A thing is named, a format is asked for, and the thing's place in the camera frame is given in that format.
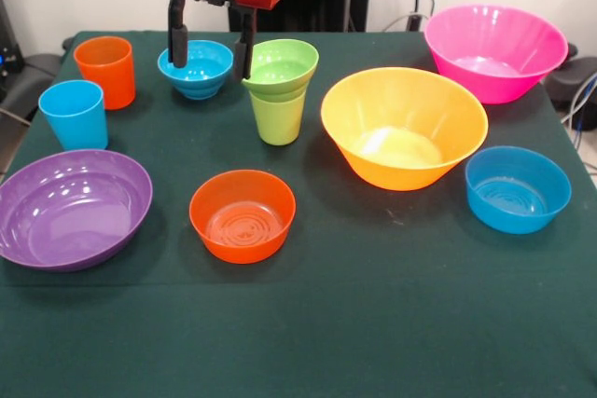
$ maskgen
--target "plastic cup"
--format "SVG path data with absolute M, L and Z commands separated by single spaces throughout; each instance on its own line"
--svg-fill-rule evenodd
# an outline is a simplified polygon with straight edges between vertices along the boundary
M 94 37 L 78 45 L 74 57 L 83 77 L 104 90 L 106 109 L 122 109 L 132 103 L 134 64 L 129 41 L 117 36 Z
M 85 80 L 55 84 L 39 97 L 39 109 L 65 150 L 108 146 L 104 93 L 97 84 Z
M 253 49 L 251 77 L 243 84 L 251 95 L 259 137 L 274 145 L 299 137 L 302 111 L 319 53 L 296 39 L 276 39 Z
M 305 93 L 294 100 L 272 103 L 251 94 L 257 132 L 266 144 L 291 144 L 299 137 Z

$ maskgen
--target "stacked green cups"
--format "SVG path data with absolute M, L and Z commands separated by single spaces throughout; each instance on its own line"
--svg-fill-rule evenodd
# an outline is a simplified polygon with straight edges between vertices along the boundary
M 251 77 L 243 84 L 251 95 L 259 137 L 267 144 L 291 144 L 299 137 L 305 94 L 317 68 L 314 46 L 276 39 L 253 48 Z

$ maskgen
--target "large yellow bowl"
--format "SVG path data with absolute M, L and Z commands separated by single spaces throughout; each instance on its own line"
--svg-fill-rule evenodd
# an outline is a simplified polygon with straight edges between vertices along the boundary
M 403 67 L 347 76 L 327 93 L 321 118 L 354 172 L 389 190 L 433 184 L 473 154 L 487 115 L 448 78 Z

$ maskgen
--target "table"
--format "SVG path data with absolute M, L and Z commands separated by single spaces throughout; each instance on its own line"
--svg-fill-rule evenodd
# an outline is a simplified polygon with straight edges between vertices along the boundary
M 468 210 L 463 164 L 424 190 L 384 191 L 322 128 L 342 77 L 435 70 L 421 34 L 292 34 L 321 60 L 288 147 L 260 142 L 241 85 L 204 103 L 177 94 L 156 65 L 164 33 L 121 35 L 137 97 L 108 112 L 109 149 L 146 167 L 154 201 L 97 268 L 0 263 L 1 397 L 597 396 L 597 195 L 542 87 L 487 107 L 485 146 L 554 159 L 573 199 L 543 231 L 511 236 Z M 58 80 L 74 77 L 69 57 Z M 60 149 L 38 115 L 11 170 Z M 187 216 L 202 182 L 239 168 L 275 173 L 298 202 L 285 246 L 250 266 L 213 258 Z

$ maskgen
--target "bowl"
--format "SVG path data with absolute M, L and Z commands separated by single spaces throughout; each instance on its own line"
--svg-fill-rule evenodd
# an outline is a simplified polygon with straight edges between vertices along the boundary
M 486 104 L 519 99 L 568 54 L 555 26 L 512 7 L 445 9 L 429 20 L 424 37 L 439 73 Z
M 188 41 L 187 65 L 168 62 L 168 49 L 158 57 L 158 68 L 174 88 L 190 100 L 215 96 L 232 70 L 232 51 L 214 41 Z
M 119 153 L 42 158 L 0 185 L 0 255 L 42 270 L 95 266 L 126 245 L 152 191 L 145 169 Z
M 342 79 L 324 98 L 321 118 L 356 174 L 398 191 L 433 184 L 480 147 L 488 128 L 468 90 L 404 67 Z
M 487 226 L 512 234 L 545 227 L 570 201 L 566 173 L 545 156 L 517 146 L 479 151 L 466 164 L 468 205 Z
M 296 211 L 290 187 L 268 172 L 235 170 L 208 180 L 188 213 L 205 247 L 229 263 L 256 263 L 284 243 Z

